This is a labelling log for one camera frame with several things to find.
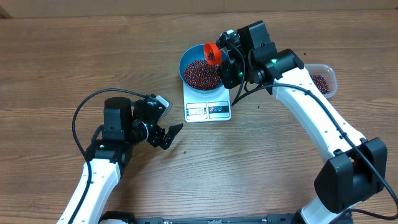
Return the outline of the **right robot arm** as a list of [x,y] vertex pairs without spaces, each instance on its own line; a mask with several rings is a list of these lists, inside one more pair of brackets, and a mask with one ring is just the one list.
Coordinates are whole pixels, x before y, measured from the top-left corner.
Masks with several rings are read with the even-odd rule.
[[291,223],[344,220],[356,205],[387,189],[387,147],[368,140],[334,109],[313,82],[299,56],[277,50],[265,23],[257,21],[222,33],[206,54],[218,66],[223,85],[238,87],[237,100],[248,96],[245,84],[267,90],[296,117],[315,143],[323,167],[314,181],[316,196]]

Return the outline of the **blue bowl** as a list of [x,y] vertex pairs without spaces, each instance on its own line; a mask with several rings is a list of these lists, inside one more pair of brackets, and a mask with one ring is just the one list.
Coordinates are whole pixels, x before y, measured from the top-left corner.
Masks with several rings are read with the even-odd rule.
[[203,44],[193,46],[182,55],[179,63],[179,74],[182,82],[185,82],[183,73],[189,63],[194,60],[206,60],[203,53],[203,46]]

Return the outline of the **white digital kitchen scale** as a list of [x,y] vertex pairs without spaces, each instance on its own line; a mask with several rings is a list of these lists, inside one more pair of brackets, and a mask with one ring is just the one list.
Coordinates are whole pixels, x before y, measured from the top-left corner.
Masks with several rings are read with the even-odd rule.
[[184,119],[187,123],[228,121],[232,117],[229,90],[223,84],[197,90],[183,82]]

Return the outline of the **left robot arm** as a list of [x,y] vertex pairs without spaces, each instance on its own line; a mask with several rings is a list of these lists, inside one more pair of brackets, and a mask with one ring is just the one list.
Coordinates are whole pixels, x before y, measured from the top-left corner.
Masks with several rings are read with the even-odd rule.
[[132,158],[132,150],[142,142],[168,149],[183,124],[161,128],[157,123],[172,107],[160,95],[146,95],[131,101],[112,97],[104,102],[104,123],[95,131],[84,151],[80,181],[59,223],[135,223],[133,213],[104,211]]

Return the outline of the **red measuring scoop blue handle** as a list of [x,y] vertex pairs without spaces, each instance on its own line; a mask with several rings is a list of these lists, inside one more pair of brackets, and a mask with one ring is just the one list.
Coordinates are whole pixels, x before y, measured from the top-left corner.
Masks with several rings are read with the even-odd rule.
[[222,52],[214,42],[206,42],[203,46],[203,53],[209,65],[221,65]]

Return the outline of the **red beans in bowl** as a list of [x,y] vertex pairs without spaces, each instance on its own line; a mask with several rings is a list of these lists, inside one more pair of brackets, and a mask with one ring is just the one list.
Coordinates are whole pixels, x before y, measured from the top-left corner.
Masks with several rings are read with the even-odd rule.
[[206,60],[194,60],[184,70],[185,82],[197,90],[214,90],[221,83],[217,69],[216,65],[209,65]]

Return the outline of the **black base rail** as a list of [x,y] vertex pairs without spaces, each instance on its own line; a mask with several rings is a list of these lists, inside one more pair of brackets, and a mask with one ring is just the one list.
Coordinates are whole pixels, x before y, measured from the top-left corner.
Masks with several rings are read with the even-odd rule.
[[270,214],[266,217],[234,218],[136,218],[133,213],[108,211],[99,219],[100,224],[294,224],[305,223],[296,214]]

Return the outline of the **clear plastic container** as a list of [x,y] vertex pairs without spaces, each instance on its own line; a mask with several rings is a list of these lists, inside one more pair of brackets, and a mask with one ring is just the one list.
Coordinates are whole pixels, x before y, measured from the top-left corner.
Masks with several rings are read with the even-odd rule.
[[338,82],[336,79],[335,71],[329,66],[320,63],[305,64],[305,68],[308,70],[309,75],[320,75],[325,77],[330,92],[323,95],[325,98],[331,98],[335,95],[338,89]]

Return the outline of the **red beans in container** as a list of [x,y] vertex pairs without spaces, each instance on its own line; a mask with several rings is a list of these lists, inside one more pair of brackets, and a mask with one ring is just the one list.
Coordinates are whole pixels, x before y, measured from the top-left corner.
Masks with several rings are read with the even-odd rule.
[[312,81],[314,82],[315,86],[318,88],[318,90],[322,93],[322,94],[327,94],[330,92],[328,83],[325,79],[325,77],[320,76],[320,75],[311,75],[310,76]]

